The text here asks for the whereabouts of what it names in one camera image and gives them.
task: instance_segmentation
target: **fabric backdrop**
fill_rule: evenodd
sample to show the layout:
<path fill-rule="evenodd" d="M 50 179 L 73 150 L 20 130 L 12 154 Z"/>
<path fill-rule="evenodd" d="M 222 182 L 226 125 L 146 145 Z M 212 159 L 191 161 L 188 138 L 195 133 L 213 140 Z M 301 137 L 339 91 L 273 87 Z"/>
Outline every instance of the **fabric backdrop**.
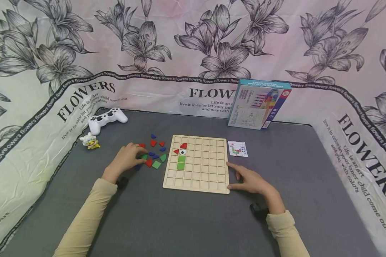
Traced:
<path fill-rule="evenodd" d="M 98 108 L 227 117 L 239 78 L 292 81 L 386 256 L 386 0 L 0 1 L 0 252 Z"/>

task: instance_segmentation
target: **left hand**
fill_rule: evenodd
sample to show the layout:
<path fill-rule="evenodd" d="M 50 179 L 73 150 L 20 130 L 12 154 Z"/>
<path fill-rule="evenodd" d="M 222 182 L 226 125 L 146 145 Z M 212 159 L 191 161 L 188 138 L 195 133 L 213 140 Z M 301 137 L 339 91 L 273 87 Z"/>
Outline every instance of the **left hand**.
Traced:
<path fill-rule="evenodd" d="M 139 152 L 148 153 L 146 149 L 138 144 L 128 143 L 127 146 L 123 146 L 114 160 L 104 170 L 102 178 L 115 184 L 124 171 L 131 169 L 135 165 L 145 163 L 147 161 L 145 159 L 136 159 L 136 155 Z"/>

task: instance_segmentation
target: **toy box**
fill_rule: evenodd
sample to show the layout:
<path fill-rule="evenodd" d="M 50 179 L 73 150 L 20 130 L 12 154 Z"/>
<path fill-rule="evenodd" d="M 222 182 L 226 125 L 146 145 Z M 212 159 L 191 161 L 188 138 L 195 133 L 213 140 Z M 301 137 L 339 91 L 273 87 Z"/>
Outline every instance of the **toy box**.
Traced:
<path fill-rule="evenodd" d="M 267 129 L 291 90 L 289 83 L 240 79 L 228 126 Z"/>

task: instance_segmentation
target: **small figurine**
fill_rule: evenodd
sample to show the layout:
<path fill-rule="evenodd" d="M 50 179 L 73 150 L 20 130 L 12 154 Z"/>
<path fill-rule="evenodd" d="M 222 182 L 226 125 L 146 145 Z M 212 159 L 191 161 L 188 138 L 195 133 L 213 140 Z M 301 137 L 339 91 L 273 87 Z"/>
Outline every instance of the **small figurine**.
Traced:
<path fill-rule="evenodd" d="M 95 149 L 100 147 L 98 140 L 96 140 L 96 136 L 93 136 L 91 132 L 87 133 L 87 135 L 79 139 L 83 141 L 83 145 L 87 146 L 87 149 Z"/>

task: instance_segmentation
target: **beige sleeve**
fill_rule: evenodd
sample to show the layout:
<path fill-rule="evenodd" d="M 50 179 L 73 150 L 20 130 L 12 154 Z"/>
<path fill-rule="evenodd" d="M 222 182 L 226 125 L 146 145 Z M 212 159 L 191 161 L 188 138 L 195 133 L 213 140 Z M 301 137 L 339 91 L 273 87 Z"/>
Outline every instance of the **beige sleeve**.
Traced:
<path fill-rule="evenodd" d="M 289 211 L 283 214 L 268 214 L 266 221 L 269 230 L 279 244 L 282 257 L 310 257 Z"/>
<path fill-rule="evenodd" d="M 85 257 L 93 241 L 100 219 L 112 196 L 117 192 L 117 185 L 97 179 L 84 205 L 77 213 L 53 257 Z"/>

